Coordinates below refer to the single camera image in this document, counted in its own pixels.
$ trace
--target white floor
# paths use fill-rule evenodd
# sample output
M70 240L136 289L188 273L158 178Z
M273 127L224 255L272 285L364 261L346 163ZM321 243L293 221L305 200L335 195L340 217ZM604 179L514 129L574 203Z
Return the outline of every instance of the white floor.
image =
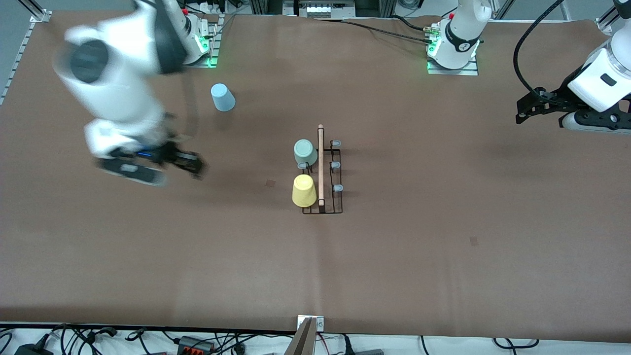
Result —
M11 330L13 340L4 351L5 355L14 354L18 346L23 344L36 343L47 331L39 329L18 329ZM145 354L138 340L134 342L126 341L124 338L130 331L120 331L114 338L108 335L99 335L95 347L103 355L143 355ZM64 341L69 342L71 332L68 330L64 336ZM171 337L182 337L183 335L196 337L198 339L214 338L211 333L176 333L169 332ZM329 352L333 355L345 350L345 343L338 334L324 334ZM355 352L374 349L383 350L385 355L425 355L418 336L392 336L392 335L349 335L353 350ZM152 353L166 352L167 354L177 354L177 345L168 340L160 332L147 332L143 336L148 350ZM6 338L0 339L0 349L4 345ZM245 342L246 355L284 354L291 339L287 337L256 337ZM530 340L513 339L515 345L528 344ZM499 349L491 339L487 338L454 338L454 337L425 337L427 351L430 355L511 355L510 351ZM77 354L80 342L74 347L73 354ZM61 354L60 342L54 337L48 339L46 349L55 355ZM566 342L542 340L540 344L532 349L518 350L518 355L628 355L631 354L631 344L593 343L593 342ZM82 354L91 355L89 347L83 348ZM327 355L321 341L315 345L314 355Z

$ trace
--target wooden dowel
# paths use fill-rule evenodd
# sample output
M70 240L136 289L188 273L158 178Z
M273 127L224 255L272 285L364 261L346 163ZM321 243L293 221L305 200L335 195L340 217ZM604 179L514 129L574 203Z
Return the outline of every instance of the wooden dowel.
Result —
M317 127L317 189L318 205L324 206L324 126Z

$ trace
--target brown table surface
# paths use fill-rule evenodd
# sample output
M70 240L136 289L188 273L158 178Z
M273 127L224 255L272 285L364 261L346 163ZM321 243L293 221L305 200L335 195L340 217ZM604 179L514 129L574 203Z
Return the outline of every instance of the brown table surface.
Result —
M416 42L238 16L219 67L187 74L201 122L185 146L207 176L171 168L152 188L94 167L91 117L51 66L65 29L115 15L38 24L0 108L2 320L291 330L306 313L327 332L631 341L631 140L559 115L515 124L528 24L489 24L480 76L462 77L428 75ZM603 40L588 21L542 24L524 75L557 88ZM183 121L181 78L152 84ZM319 123L343 141L341 215L290 199L293 143Z

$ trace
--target red wire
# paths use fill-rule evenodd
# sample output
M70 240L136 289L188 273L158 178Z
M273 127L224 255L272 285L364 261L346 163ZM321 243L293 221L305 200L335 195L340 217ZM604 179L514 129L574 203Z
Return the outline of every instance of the red wire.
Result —
M317 336L319 336L320 339L322 340L322 345L324 345L324 349L326 350L326 354L327 355L331 355L331 353L329 352L329 347L326 345L326 340L324 340L324 337L322 336L322 334L318 333Z

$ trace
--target black wire rack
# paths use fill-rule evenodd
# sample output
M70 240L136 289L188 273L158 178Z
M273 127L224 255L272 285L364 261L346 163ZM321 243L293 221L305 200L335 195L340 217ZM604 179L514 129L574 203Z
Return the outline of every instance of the black wire rack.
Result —
M302 214L305 215L332 215L332 214L340 214L344 212L344 203L343 203L343 192L344 191L335 191L334 186L339 184L342 185L342 153L338 148L333 148L333 141L329 141L329 148L324 149L326 152L324 154L325 157L330 157L329 161L329 178L330 178L330 186L328 186L329 191L331 192L331 197L327 198L327 196L318 196L318 200L309 207L302 208ZM338 162L339 167L333 168L333 162ZM317 174L317 166L308 165L302 169L302 173L306 175ZM324 200L324 205L320 206L319 201Z

